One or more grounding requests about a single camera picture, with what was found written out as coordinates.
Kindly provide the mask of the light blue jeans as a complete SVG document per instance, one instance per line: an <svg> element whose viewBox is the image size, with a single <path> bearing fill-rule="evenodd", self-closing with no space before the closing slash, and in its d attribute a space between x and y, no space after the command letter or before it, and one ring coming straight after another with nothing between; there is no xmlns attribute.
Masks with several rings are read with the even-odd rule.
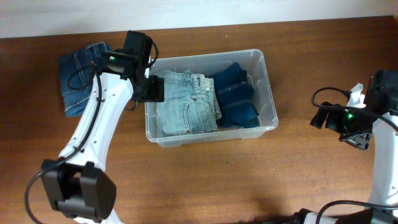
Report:
<svg viewBox="0 0 398 224"><path fill-rule="evenodd" d="M165 70L164 101L156 104L158 135L161 137L210 133L222 117L214 81L201 73Z"/></svg>

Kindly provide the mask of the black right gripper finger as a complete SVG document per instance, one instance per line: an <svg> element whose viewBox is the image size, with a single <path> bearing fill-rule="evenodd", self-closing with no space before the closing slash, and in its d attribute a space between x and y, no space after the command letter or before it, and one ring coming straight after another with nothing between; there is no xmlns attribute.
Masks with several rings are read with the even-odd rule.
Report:
<svg viewBox="0 0 398 224"><path fill-rule="evenodd" d="M372 133L358 133L358 134L341 134L339 137L340 142L345 142L350 146L360 150L367 150L371 140Z"/></svg>
<svg viewBox="0 0 398 224"><path fill-rule="evenodd" d="M327 109L319 107L316 115L312 118L310 125L312 125L315 128L321 129L328 114L329 111Z"/></svg>

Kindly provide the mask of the teal blue shirt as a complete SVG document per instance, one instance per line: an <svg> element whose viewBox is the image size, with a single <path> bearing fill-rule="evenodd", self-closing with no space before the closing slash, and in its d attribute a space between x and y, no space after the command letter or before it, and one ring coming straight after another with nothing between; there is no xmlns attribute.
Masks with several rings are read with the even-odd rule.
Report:
<svg viewBox="0 0 398 224"><path fill-rule="evenodd" d="M225 70L210 76L222 117L222 128L255 128L260 125L259 113L252 100L254 88L248 82L248 73L235 62Z"/></svg>

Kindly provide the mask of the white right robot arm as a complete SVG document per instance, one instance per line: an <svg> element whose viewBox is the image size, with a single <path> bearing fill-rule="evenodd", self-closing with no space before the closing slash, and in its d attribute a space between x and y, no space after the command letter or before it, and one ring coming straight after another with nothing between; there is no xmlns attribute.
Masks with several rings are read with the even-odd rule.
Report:
<svg viewBox="0 0 398 224"><path fill-rule="evenodd" d="M371 193L366 202L335 200L319 211L301 209L289 223L397 223L397 70L378 70L365 88L358 83L351 90L340 90L346 105L327 101L318 108L310 124L338 133L339 140L367 150L374 143Z"/></svg>

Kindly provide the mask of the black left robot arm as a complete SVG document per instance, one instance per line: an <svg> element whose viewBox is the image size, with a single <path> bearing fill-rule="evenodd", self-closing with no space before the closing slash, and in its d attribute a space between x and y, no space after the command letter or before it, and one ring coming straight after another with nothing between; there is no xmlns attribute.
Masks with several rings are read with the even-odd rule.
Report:
<svg viewBox="0 0 398 224"><path fill-rule="evenodd" d="M93 87L80 122L57 160L43 161L36 175L51 208L77 223L120 223L116 185L106 175L110 142L128 102L162 102L164 80L150 75L157 50L146 34L128 31L121 49L91 63Z"/></svg>

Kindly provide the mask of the clear plastic storage bin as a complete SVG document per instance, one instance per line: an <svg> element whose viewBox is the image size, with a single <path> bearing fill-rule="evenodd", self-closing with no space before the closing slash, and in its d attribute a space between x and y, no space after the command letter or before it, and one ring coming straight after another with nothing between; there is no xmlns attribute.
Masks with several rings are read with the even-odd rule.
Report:
<svg viewBox="0 0 398 224"><path fill-rule="evenodd" d="M165 100L146 103L146 137L161 147L258 138L279 120L258 49L161 58Z"/></svg>

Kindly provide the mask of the dark blue jeans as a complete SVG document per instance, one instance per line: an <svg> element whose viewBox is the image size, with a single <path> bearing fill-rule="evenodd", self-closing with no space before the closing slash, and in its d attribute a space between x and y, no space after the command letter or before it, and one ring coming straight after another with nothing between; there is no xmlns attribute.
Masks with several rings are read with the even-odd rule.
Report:
<svg viewBox="0 0 398 224"><path fill-rule="evenodd" d="M105 51L112 51L104 42L87 45L58 59L60 91L67 117L82 115L91 95L92 63Z"/></svg>

